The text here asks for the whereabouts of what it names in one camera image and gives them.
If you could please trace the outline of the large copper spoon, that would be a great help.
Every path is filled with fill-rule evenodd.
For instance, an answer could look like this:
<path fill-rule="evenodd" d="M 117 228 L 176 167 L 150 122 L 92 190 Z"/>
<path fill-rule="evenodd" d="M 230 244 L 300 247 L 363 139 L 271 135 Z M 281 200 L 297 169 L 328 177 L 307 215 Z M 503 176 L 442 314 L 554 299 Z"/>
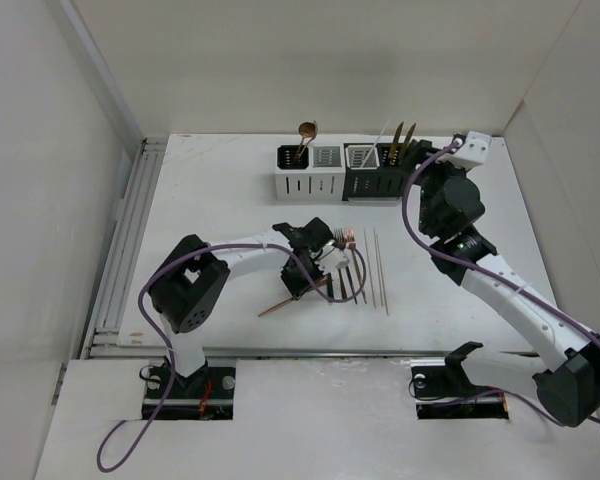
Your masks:
<path fill-rule="evenodd" d="M 316 121 L 305 121 L 298 126 L 298 134 L 300 135 L 300 143 L 298 145 L 295 161 L 298 161 L 307 149 L 309 144 L 316 138 L 318 126 Z"/>

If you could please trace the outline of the white chopstick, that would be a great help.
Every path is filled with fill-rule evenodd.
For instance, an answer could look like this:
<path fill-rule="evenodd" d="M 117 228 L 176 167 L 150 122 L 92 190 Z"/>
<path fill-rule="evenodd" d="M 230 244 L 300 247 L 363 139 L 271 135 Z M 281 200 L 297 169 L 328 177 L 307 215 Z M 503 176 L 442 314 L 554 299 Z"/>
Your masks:
<path fill-rule="evenodd" d="M 386 129 L 389 127 L 391 123 L 391 118 L 389 118 L 386 123 L 384 124 L 384 126 L 382 127 L 380 133 L 378 134 L 378 136 L 376 137 L 375 141 L 373 142 L 373 144 L 371 145 L 371 147 L 369 148 L 366 156 L 364 157 L 363 163 L 361 165 L 361 168 L 367 168 L 367 163 L 369 162 L 369 159 L 371 158 L 371 155 L 374 153 L 374 151 L 376 150 L 376 146 L 377 144 L 380 142 L 380 140 L 382 139 L 382 137 L 385 134 Z"/>

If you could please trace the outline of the gold knife black handle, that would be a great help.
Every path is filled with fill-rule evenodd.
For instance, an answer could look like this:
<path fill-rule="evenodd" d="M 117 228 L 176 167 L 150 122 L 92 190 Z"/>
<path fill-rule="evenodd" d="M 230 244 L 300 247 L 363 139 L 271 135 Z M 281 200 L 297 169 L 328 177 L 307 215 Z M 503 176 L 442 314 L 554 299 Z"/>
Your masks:
<path fill-rule="evenodd" d="M 404 142 L 403 142 L 403 144 L 402 144 L 402 146 L 400 148 L 400 151 L 398 153 L 398 157 L 397 157 L 398 164 L 401 164 L 403 162 L 403 160 L 405 159 L 405 157 L 406 157 L 406 154 L 407 154 L 407 152 L 409 150 L 409 147 L 410 147 L 413 135 L 415 133 L 416 126 L 417 126 L 417 123 L 414 122 L 409 127 L 409 130 L 407 131 L 407 134 L 405 136 Z"/>

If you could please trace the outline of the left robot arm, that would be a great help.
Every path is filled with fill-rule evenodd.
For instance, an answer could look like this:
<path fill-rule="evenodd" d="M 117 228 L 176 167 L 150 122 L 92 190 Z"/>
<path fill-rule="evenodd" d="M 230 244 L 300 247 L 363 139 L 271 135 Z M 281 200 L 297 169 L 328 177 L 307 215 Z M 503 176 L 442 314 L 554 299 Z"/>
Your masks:
<path fill-rule="evenodd" d="M 197 394 L 208 362 L 195 331 L 207 321 L 230 280 L 274 269 L 292 299 L 313 290 L 331 271 L 324 257 L 335 245 L 331 229 L 315 217 L 302 227 L 278 223 L 263 233 L 229 243 L 182 238 L 138 294 L 150 298 L 166 324 L 169 384 L 181 396 Z"/>

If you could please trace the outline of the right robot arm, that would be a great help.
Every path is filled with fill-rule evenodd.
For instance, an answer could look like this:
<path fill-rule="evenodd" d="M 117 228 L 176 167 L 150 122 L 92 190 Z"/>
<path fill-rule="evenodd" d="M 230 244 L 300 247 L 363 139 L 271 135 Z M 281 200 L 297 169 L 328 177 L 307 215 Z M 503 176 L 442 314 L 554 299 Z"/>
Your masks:
<path fill-rule="evenodd" d="M 527 340 L 545 364 L 532 376 L 541 405 L 564 426 L 576 427 L 600 407 L 600 333 L 595 333 L 516 279 L 503 256 L 474 228 L 484 213 L 468 171 L 486 158 L 486 143 L 459 137 L 442 149 L 421 143 L 408 158 L 418 185 L 419 223 L 412 238 L 434 239 L 433 263 L 474 294 Z"/>

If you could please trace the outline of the copper knife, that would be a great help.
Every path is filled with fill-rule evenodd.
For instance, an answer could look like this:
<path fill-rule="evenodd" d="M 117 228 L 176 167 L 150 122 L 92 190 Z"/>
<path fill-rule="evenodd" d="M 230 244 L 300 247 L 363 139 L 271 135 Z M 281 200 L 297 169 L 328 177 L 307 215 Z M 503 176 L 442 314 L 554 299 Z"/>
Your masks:
<path fill-rule="evenodd" d="M 323 287 L 323 286 L 326 285 L 326 283 L 327 283 L 327 280 L 326 279 L 322 279 L 322 280 L 318 281 L 317 286 L 318 287 Z M 277 312 L 277 311 L 285 308 L 286 306 L 288 306 L 288 305 L 290 305 L 290 304 L 292 304 L 292 303 L 294 303 L 296 301 L 297 301 L 297 299 L 295 299 L 294 297 L 289 297 L 289 298 L 287 298 L 287 299 L 285 299 L 285 300 L 283 300 L 283 301 L 281 301 L 281 302 L 279 302 L 279 303 L 271 306 L 270 308 L 262 311 L 261 313 L 259 313 L 257 315 L 257 317 L 258 318 L 263 318 L 265 316 L 273 314 L 274 312 Z"/>

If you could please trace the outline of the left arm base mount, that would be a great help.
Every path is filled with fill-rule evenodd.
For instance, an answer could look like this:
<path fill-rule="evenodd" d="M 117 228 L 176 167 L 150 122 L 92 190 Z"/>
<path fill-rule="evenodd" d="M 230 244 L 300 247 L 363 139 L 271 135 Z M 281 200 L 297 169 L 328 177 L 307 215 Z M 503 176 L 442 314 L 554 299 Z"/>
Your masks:
<path fill-rule="evenodd" d="M 167 362 L 142 367 L 139 378 L 145 383 L 141 407 L 143 420 L 148 420 L 166 391 L 170 377 Z M 236 387 L 236 365 L 205 366 L 192 380 L 176 376 L 174 384 L 155 419 L 168 421 L 232 420 Z"/>

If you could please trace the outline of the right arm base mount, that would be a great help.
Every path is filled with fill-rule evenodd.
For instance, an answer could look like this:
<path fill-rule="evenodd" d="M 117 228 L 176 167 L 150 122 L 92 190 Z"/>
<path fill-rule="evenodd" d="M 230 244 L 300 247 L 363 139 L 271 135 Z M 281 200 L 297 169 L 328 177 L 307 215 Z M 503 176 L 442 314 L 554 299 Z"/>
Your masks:
<path fill-rule="evenodd" d="M 508 420 L 506 399 L 501 393 L 484 397 L 475 395 L 492 390 L 470 381 L 463 362 L 480 342 L 466 342 L 444 357 L 417 358 L 411 362 L 410 395 L 416 405 L 418 420 Z"/>

